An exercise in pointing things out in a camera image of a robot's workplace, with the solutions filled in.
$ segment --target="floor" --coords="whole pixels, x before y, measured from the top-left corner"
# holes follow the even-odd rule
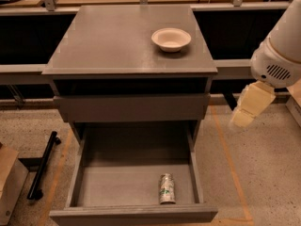
[[[190,225],[301,225],[300,126],[283,103],[270,105],[244,130],[230,125],[230,116],[227,105],[210,105],[199,128],[204,199],[219,212],[212,223]],[[0,141],[19,157],[42,156],[52,131],[62,143],[53,148],[41,182],[44,196],[26,199],[35,176],[30,172],[11,226],[56,225],[49,211],[65,205],[79,146],[51,102],[28,102],[22,109],[0,105]]]

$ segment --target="black metal stand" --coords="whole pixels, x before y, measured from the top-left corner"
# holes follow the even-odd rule
[[[55,132],[55,131],[53,131],[52,134],[50,135],[47,147],[45,149],[45,152],[44,152],[42,158],[20,159],[20,161],[26,167],[35,167],[35,166],[39,165],[35,179],[31,185],[29,193],[27,195],[28,200],[39,200],[43,197],[42,190],[38,189],[38,187],[39,187],[42,174],[44,173],[44,170],[47,165],[47,161],[48,161],[48,158],[49,158],[49,155],[53,148],[54,143],[57,145],[61,142],[60,139],[56,135],[57,135],[57,132]]]
[[[234,108],[237,106],[237,102],[236,102],[232,92],[231,91],[223,91],[223,95],[224,95],[225,100],[227,101],[230,109],[234,110]]]

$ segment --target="cardboard box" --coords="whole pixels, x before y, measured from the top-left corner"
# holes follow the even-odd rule
[[[27,174],[27,168],[18,160],[18,152],[2,145],[0,148],[0,225],[8,225]]]
[[[286,106],[290,110],[297,123],[301,126],[301,106],[293,98],[293,96],[290,97],[290,99],[286,103]]]

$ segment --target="closed drawer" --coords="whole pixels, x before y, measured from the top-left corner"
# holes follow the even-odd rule
[[[209,94],[56,96],[67,122],[201,120]]]
[[[87,125],[66,207],[58,225],[209,222],[186,122]],[[172,173],[176,204],[159,203],[159,179]]]

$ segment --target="drawer front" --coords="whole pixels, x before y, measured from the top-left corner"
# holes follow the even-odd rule
[[[65,122],[201,120],[209,94],[55,97]]]
[[[196,204],[75,208],[72,210],[51,211],[50,217],[59,226],[127,226],[210,222],[216,213],[216,208]]]

